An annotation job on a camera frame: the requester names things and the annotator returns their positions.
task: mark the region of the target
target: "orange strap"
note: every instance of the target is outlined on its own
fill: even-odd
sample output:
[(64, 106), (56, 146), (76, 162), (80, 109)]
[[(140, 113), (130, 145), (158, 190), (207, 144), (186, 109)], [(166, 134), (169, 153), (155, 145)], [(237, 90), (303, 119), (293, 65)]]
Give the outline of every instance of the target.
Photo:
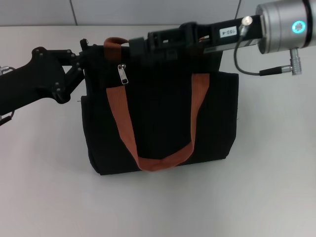
[[(114, 48), (119, 52), (113, 52), (108, 59), (111, 61), (119, 61), (120, 43)], [(112, 47), (111, 44), (105, 42), (105, 47)], [(177, 166), (185, 162), (193, 153), (196, 139), (196, 127), (198, 111), (202, 105), (209, 87), (209, 74), (193, 74), (192, 75), (192, 102), (191, 102), (191, 142), (176, 153), (163, 159), (142, 158), (137, 154), (137, 146), (134, 137), (132, 121), (128, 111), (127, 97), (125, 86), (107, 88), (107, 96), (111, 107), (112, 114), (116, 121), (119, 136), (124, 142), (126, 148), (134, 157), (138, 167), (145, 171), (157, 171)]]

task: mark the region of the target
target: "label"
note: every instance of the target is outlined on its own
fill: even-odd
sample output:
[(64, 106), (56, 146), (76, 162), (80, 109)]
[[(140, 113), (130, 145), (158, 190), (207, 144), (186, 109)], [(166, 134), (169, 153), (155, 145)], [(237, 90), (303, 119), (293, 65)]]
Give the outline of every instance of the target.
[(219, 30), (220, 38), (228, 37), (228, 36), (235, 36), (237, 35), (237, 27), (232, 26), (228, 28), (223, 28)]

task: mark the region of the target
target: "bag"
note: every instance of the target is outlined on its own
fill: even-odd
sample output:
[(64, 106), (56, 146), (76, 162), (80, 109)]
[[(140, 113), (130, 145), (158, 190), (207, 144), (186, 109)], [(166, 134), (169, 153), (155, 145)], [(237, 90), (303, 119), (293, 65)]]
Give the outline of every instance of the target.
[(93, 168), (105, 175), (224, 159), (236, 137), (238, 75), (218, 72), (221, 54), (149, 68), (130, 59), (126, 42), (109, 38), (87, 59), (81, 104)]

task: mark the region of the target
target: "table surface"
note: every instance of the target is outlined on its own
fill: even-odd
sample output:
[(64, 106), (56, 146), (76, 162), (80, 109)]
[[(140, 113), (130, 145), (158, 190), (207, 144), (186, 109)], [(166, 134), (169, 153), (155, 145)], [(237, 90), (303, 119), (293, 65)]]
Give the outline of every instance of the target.
[[(80, 52), (171, 26), (1, 27), (0, 65), (21, 67), (33, 48)], [(315, 237), (316, 47), (303, 75), (240, 75), (237, 137), (225, 160), (157, 173), (100, 176), (82, 129), (82, 83), (65, 105), (42, 99), (0, 127), (0, 236)], [(243, 69), (289, 64), (289, 53), (239, 51)], [(225, 51), (221, 71), (234, 72)]]

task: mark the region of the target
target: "zipper pull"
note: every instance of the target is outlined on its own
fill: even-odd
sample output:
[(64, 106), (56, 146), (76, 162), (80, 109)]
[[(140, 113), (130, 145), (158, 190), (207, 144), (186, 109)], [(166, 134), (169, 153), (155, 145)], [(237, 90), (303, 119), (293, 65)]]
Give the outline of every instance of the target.
[(127, 79), (126, 73), (124, 71), (125, 68), (126, 68), (125, 64), (118, 65), (118, 74), (120, 77), (120, 81), (122, 82), (123, 85), (128, 84), (128, 79)]

